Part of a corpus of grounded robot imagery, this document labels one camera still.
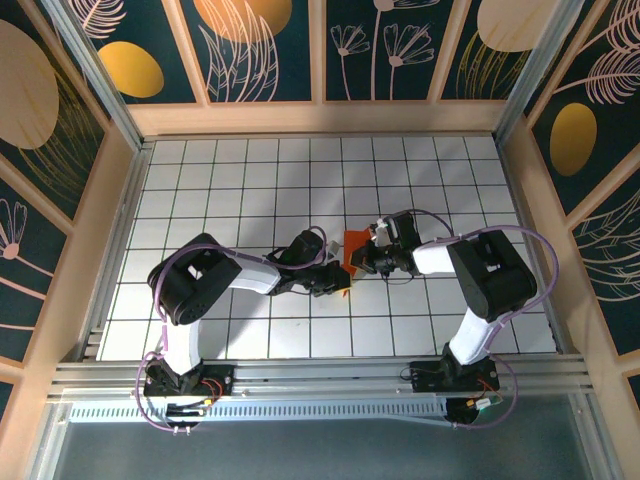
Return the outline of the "orange square paper sheet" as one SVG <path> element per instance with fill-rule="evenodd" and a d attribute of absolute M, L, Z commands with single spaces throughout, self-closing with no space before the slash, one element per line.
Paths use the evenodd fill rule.
<path fill-rule="evenodd" d="M 344 232 L 343 246 L 343 262 L 342 268 L 350 275 L 350 286 L 342 290 L 342 296 L 345 297 L 347 292 L 353 286 L 358 268 L 351 265 L 352 254 L 359 248 L 363 247 L 367 241 L 371 239 L 371 233 L 368 228 L 364 230 L 346 230 Z"/>

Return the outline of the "long aluminium frame rail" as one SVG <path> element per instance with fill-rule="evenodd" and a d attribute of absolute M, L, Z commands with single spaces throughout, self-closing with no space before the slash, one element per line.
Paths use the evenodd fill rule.
<path fill-rule="evenodd" d="M 408 398 L 414 394 L 410 365 L 418 357 L 284 360 L 208 360 L 230 366 L 230 400 L 325 400 Z M 143 379 L 136 361 L 61 363 L 46 396 L 50 402 L 129 400 Z M 579 354 L 498 356 L 485 382 L 502 396 L 589 394 L 595 391 Z"/>

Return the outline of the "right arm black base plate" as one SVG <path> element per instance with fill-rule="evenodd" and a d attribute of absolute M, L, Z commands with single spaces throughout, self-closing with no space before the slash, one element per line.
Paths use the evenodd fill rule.
<path fill-rule="evenodd" d="M 496 365 L 489 359 L 460 368 L 448 361 L 415 361 L 409 364 L 409 376 L 414 393 L 476 393 L 486 386 L 500 389 Z"/>

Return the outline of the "aluminium side rail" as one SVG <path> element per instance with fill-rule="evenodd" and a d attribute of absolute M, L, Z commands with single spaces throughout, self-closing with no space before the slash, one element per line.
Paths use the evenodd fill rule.
<path fill-rule="evenodd" d="M 97 356 L 153 148 L 154 142 L 144 142 L 132 157 L 82 330 L 73 352 L 69 353 L 74 361 Z"/>
<path fill-rule="evenodd" d="M 509 139 L 498 146 L 521 224 L 544 236 L 557 251 L 562 211 L 534 137 L 526 127 L 514 129 Z M 550 283 L 554 269 L 549 249 L 529 236 L 525 244 L 537 279 L 543 285 Z M 550 295 L 542 303 L 557 349 L 563 354 L 571 353 L 570 335 L 556 312 L 553 297 Z"/>

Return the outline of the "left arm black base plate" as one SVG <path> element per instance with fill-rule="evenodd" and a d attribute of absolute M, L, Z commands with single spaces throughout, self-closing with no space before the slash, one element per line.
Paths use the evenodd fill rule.
<path fill-rule="evenodd" d="M 177 374 L 164 363 L 153 363 L 145 370 L 143 393 L 148 397 L 229 396 L 234 382 L 233 365 L 198 364 Z"/>

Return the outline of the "aluminium corner post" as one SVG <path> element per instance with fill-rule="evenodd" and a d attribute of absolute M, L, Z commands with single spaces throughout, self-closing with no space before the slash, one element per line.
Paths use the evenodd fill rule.
<path fill-rule="evenodd" d="M 98 97 L 106 107 L 119 131 L 134 151 L 143 146 L 141 134 L 127 105 L 111 80 L 106 67 L 99 58 L 93 43 L 84 33 L 67 0 L 41 0 L 50 18 L 59 28 L 62 38 L 69 46 L 74 58 L 84 69 Z"/>
<path fill-rule="evenodd" d="M 575 24 L 584 0 L 558 0 L 537 45 L 511 91 L 505 110 L 493 132 L 496 145 L 502 148 L 509 139 L 526 105 L 550 68 L 566 35 Z"/>

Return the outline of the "short aluminium frame post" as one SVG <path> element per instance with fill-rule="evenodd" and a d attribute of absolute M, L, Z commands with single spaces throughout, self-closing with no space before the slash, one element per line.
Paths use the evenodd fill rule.
<path fill-rule="evenodd" d="M 69 424 L 68 403 L 47 403 L 26 469 L 27 480 L 53 480 Z"/>
<path fill-rule="evenodd" d="M 591 479 L 611 480 L 606 451 L 588 396 L 571 394 L 569 400 Z"/>

